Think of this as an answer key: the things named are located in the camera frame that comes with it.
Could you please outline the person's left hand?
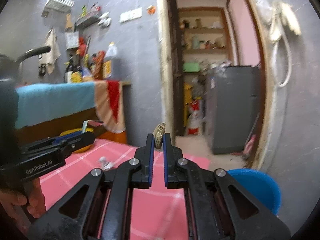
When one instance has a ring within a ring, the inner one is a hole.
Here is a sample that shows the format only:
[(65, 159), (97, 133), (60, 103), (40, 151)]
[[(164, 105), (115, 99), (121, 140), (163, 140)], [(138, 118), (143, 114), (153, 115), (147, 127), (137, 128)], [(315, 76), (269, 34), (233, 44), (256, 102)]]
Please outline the person's left hand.
[(27, 211), (34, 218), (40, 218), (46, 212), (45, 196), (41, 189), (40, 178), (33, 180), (33, 188), (28, 197), (17, 191), (1, 189), (1, 205), (24, 234), (27, 233), (29, 225), (15, 207), (24, 206), (27, 202), (29, 202)]

